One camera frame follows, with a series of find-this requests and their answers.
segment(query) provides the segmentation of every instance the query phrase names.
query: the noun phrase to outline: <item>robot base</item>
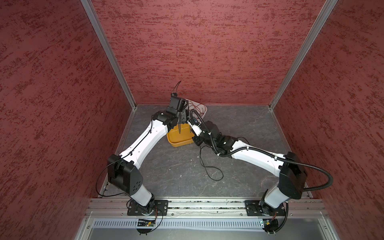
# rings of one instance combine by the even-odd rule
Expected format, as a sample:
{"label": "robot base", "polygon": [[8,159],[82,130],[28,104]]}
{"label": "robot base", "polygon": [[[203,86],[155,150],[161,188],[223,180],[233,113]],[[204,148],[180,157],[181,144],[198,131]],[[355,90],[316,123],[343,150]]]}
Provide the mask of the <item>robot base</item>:
{"label": "robot base", "polygon": [[[246,200],[245,203],[245,209],[247,211],[247,216],[266,216],[262,213],[262,208],[259,205],[260,201],[258,200]],[[285,207],[283,204],[280,204],[280,206],[273,210],[273,215],[276,213],[276,216],[285,216]]]}
{"label": "robot base", "polygon": [[149,214],[137,202],[131,201],[129,203],[127,215],[128,216],[154,216],[156,211],[155,208],[160,209],[163,213],[163,216],[166,216],[168,211],[168,200],[155,200],[154,210]]}

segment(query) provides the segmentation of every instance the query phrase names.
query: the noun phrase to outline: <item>wire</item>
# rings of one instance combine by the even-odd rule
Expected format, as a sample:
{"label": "wire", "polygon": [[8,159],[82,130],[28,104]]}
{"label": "wire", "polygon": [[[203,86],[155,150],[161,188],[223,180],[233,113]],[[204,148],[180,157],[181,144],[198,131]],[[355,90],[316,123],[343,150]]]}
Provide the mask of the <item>wire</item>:
{"label": "wire", "polygon": [[181,83],[181,81],[178,82],[178,83],[176,84],[176,86],[173,88],[172,93],[171,93],[171,96],[173,96],[173,91],[175,90],[175,88],[176,88],[176,96],[177,96],[177,87],[179,86],[180,83]]}
{"label": "wire", "polygon": [[276,231],[272,231],[272,232],[268,232],[268,233],[277,233],[278,231],[280,231],[280,229],[283,228],[285,222],[287,221],[287,218],[288,218],[288,202],[285,202],[285,216],[284,216],[284,220],[283,222],[281,223],[281,225],[276,229]]}
{"label": "wire", "polygon": [[132,155],[132,152],[136,149],[136,147],[148,136],[148,134],[152,133],[152,124],[153,124],[153,115],[151,116],[151,127],[149,128],[149,131],[147,132],[147,134],[143,137],[142,140],[140,140],[140,142],[129,152],[128,155]]}
{"label": "wire", "polygon": [[214,153],[215,153],[215,154],[219,154],[218,151],[217,151],[217,148],[216,148],[216,142],[213,140],[212,135],[210,134],[211,131],[210,131],[209,128],[206,126],[206,124],[205,124],[205,122],[203,121],[203,119],[201,118],[201,116],[198,114],[198,112],[197,112],[195,109],[192,109],[190,112],[191,112],[191,113],[195,113],[195,114],[197,115],[197,117],[198,117],[199,120],[200,120],[200,123],[205,127],[205,129],[206,129],[207,132],[208,132],[209,140],[210,140],[211,143],[212,143],[212,149],[214,150]]}
{"label": "wire", "polygon": [[[205,145],[205,146],[203,146],[203,147],[200,146],[200,164],[201,164],[201,166],[203,166],[203,167],[205,168],[205,172],[207,173],[207,175],[208,175],[208,177],[209,177],[210,179],[212,179],[212,180],[214,180],[214,181],[220,181],[220,180],[222,180],[222,179],[224,178],[223,171],[221,171],[221,169],[218,168],[218,167],[214,167],[214,166],[206,166],[206,165],[204,164],[204,162],[203,162],[203,159],[201,158],[201,150],[202,150],[203,148],[205,148],[205,147],[209,147],[209,146],[207,146],[207,145]],[[220,179],[214,179],[214,178],[212,178],[212,177],[209,175],[209,173],[208,173],[208,171],[207,171],[207,168],[215,168],[215,169],[219,170],[219,171],[221,172],[222,177],[221,177]]]}
{"label": "wire", "polygon": [[304,167],[309,167],[309,168],[315,169],[315,170],[317,170],[319,172],[322,172],[323,174],[325,174],[328,177],[328,181],[325,184],[320,185],[320,186],[316,186],[316,187],[304,188],[303,189],[304,192],[325,189],[325,188],[331,186],[332,183],[333,183],[332,175],[330,173],[328,173],[326,170],[324,170],[324,169],[322,169],[320,167],[317,167],[317,166],[314,166],[314,165],[310,165],[310,164],[301,163],[301,162],[295,162],[295,161],[293,161],[291,159],[280,158],[280,157],[277,157],[277,156],[275,156],[275,155],[273,155],[273,154],[271,154],[271,153],[269,153],[267,151],[264,151],[264,150],[256,148],[256,147],[240,147],[240,148],[238,148],[236,150],[233,150],[232,152],[230,152],[228,154],[224,154],[224,155],[218,154],[218,155],[220,157],[228,157],[228,156],[230,156],[230,155],[232,155],[234,153],[237,153],[238,151],[248,150],[248,149],[249,150],[253,150],[253,151],[257,151],[257,152],[261,152],[261,153],[263,153],[263,154],[265,154],[265,155],[267,155],[267,156],[269,156],[269,157],[271,157],[271,158],[273,158],[275,160],[279,160],[279,161],[286,162],[286,163],[289,163],[289,164],[300,165],[300,166],[304,166]]}
{"label": "wire", "polygon": [[161,209],[158,209],[157,207],[155,207],[155,208],[156,208],[156,214],[157,214],[157,210],[159,210],[161,212],[161,221],[160,221],[160,223],[154,229],[152,229],[148,233],[153,232],[154,230],[156,230],[156,228],[158,228],[161,225],[161,223],[163,222],[163,218],[164,218],[163,211]]}
{"label": "wire", "polygon": [[129,199],[129,200],[127,201],[127,209],[129,209],[129,208],[128,208],[128,203],[130,203],[131,200],[132,200],[132,199]]}
{"label": "wire", "polygon": [[[151,116],[151,127],[149,129],[149,131],[147,132],[147,134],[144,136],[144,138],[146,138],[148,136],[148,134],[150,134],[152,132],[152,124],[153,124],[153,115]],[[99,191],[97,190],[97,182],[99,182],[99,179],[100,179],[100,176],[102,175],[102,173],[104,172],[104,170],[109,167],[110,165],[114,164],[115,162],[119,161],[119,160],[123,160],[125,157],[127,157],[128,155],[132,155],[132,152],[135,150],[135,148],[144,140],[144,138],[127,154],[125,155],[124,157],[121,157],[119,158],[118,160],[108,164],[99,174],[99,176],[97,177],[97,181],[96,181],[96,184],[95,184],[95,188],[96,188],[96,192],[98,193],[99,196],[102,196],[102,197],[113,197],[113,196],[117,196],[117,195],[120,195],[120,194],[125,194],[125,192],[122,192],[122,193],[119,193],[119,194],[114,194],[114,195],[103,195],[101,193],[99,193]]]}
{"label": "wire", "polygon": [[328,177],[328,181],[323,184],[323,185],[320,185],[320,186],[316,186],[316,187],[307,187],[307,188],[304,188],[303,191],[304,192],[307,192],[307,191],[316,191],[316,190],[321,190],[321,189],[325,189],[327,187],[330,187],[333,183],[333,177],[332,175],[327,172],[326,170],[320,168],[320,167],[317,167],[317,166],[314,166],[314,165],[310,165],[310,164],[305,164],[305,163],[301,163],[301,162],[295,162],[291,159],[284,159],[284,158],[281,158],[281,157],[277,157],[275,155],[273,155],[272,153],[269,153],[267,151],[264,151],[262,149],[259,149],[259,148],[256,148],[256,147],[240,147],[236,150],[233,150],[232,152],[230,153],[227,153],[227,154],[221,154],[218,152],[217,150],[217,147],[216,147],[216,141],[212,138],[212,135],[210,134],[210,130],[207,128],[206,124],[204,123],[203,119],[200,117],[200,115],[197,114],[197,111],[195,109],[192,109],[191,110],[191,113],[194,112],[196,113],[197,117],[199,118],[201,124],[205,127],[205,129],[207,130],[208,134],[209,134],[209,139],[211,141],[211,144],[212,144],[212,149],[214,151],[215,154],[217,154],[218,156],[220,157],[228,157],[228,156],[231,156],[232,154],[235,154],[237,153],[238,151],[242,151],[242,150],[253,150],[253,151],[257,151],[257,152],[261,152],[275,160],[279,160],[279,161],[282,161],[282,162],[286,162],[286,163],[289,163],[289,164],[294,164],[294,165],[300,165],[300,166],[304,166],[304,167],[309,167],[309,168],[312,168],[312,169],[315,169],[323,174],[325,174],[327,177]]}
{"label": "wire", "polygon": [[276,218],[276,215],[277,215],[277,212],[275,212],[275,215],[274,215],[273,218],[271,219],[271,222]]}
{"label": "wire", "polygon": [[99,174],[99,176],[97,177],[97,181],[96,181],[96,184],[95,184],[95,189],[96,189],[96,192],[98,193],[99,196],[102,196],[102,197],[113,197],[113,196],[117,196],[117,195],[120,195],[120,194],[124,194],[125,192],[122,192],[122,193],[119,193],[119,194],[114,194],[114,195],[103,195],[101,193],[99,193],[99,191],[97,190],[97,182],[99,181],[100,179],[100,176],[102,175],[102,173],[104,172],[105,169],[107,169],[107,167],[109,167],[110,165],[114,164],[115,162],[121,160],[122,158],[119,158],[118,160],[108,164]]}
{"label": "wire", "polygon": [[197,111],[199,111],[199,114],[201,115],[202,112],[201,112],[200,108],[198,108],[197,106],[195,106],[193,103],[191,103],[191,104],[192,104],[192,106],[193,106]]}
{"label": "wire", "polygon": [[247,144],[250,145],[249,142],[248,142],[248,140],[247,140],[245,137],[237,137],[237,138],[242,138],[242,139],[246,140],[246,141],[247,141]]}
{"label": "wire", "polygon": [[[202,105],[201,103],[199,103],[196,107],[198,107],[198,106],[200,106],[200,105]],[[199,109],[199,108],[198,108]]]}

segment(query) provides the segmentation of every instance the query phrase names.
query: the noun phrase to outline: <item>vented metal panel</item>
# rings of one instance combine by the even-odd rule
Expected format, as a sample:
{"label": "vented metal panel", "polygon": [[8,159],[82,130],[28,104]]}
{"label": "vented metal panel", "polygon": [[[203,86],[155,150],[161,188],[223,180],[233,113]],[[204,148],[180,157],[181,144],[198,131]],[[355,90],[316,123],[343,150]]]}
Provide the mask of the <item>vented metal panel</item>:
{"label": "vented metal panel", "polygon": [[[97,218],[93,228],[152,228],[137,227],[137,219],[118,219],[118,218]],[[206,219],[206,218],[178,218],[163,219],[158,228],[183,228],[183,229],[205,229],[205,230],[236,230],[241,231],[263,231],[261,219]]]}

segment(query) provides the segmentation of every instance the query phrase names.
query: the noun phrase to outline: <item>yellow container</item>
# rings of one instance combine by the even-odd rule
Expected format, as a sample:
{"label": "yellow container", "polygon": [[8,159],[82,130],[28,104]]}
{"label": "yellow container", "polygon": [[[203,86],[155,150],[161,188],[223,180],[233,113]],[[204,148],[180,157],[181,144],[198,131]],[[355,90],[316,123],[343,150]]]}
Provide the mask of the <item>yellow container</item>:
{"label": "yellow container", "polygon": [[174,147],[180,147],[186,144],[193,143],[193,132],[188,123],[180,125],[181,131],[179,133],[179,126],[176,125],[167,133],[168,142]]}

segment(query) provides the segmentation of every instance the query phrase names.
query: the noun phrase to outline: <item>red textured wall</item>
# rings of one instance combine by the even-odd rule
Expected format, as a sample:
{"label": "red textured wall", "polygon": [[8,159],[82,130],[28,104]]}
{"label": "red textured wall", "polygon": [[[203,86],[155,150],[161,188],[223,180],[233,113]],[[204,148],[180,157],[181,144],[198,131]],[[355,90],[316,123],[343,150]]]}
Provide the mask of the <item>red textured wall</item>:
{"label": "red textured wall", "polygon": [[268,105],[324,0],[94,0],[137,103]]}
{"label": "red textured wall", "polygon": [[79,0],[0,3],[0,239],[73,239],[129,104]]}
{"label": "red textured wall", "polygon": [[[342,239],[384,239],[384,2],[339,0],[275,112]],[[311,186],[325,178],[310,172]]]}

